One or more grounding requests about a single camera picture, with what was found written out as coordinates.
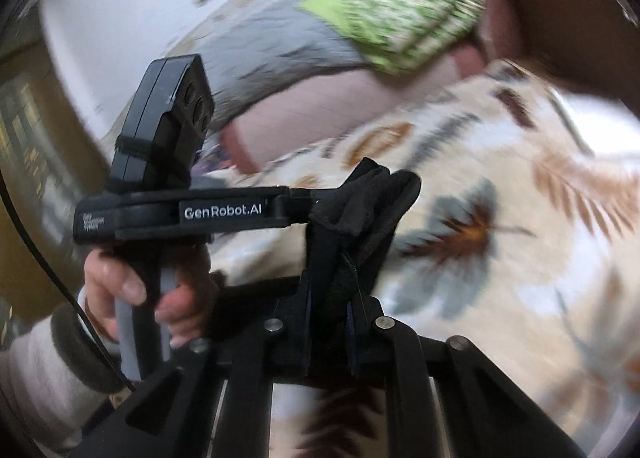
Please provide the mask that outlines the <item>white fleece sleeve forearm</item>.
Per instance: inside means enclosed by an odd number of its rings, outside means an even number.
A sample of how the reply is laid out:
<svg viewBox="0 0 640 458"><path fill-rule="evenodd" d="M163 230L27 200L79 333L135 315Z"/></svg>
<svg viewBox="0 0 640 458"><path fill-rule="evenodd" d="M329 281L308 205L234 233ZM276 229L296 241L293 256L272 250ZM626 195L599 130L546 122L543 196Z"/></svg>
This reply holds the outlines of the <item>white fleece sleeve forearm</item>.
<svg viewBox="0 0 640 458"><path fill-rule="evenodd" d="M1 435L19 449L67 452L124 384L68 304L1 353Z"/></svg>

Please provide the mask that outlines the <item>person's left hand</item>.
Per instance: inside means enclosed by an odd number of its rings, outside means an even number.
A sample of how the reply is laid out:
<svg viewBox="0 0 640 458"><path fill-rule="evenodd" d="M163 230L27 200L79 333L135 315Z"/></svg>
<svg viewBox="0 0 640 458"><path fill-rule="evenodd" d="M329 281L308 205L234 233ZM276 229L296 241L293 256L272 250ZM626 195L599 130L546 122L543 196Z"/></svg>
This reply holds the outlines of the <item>person's left hand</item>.
<svg viewBox="0 0 640 458"><path fill-rule="evenodd" d="M154 319L168 329L171 348L180 348L204 335L219 287L210 273L209 253L204 246L179 251L170 268L177 285L153 303ZM117 342L116 302L141 307L146 300L142 278L130 265L104 249L89 252L84 274L82 308L102 337Z"/></svg>

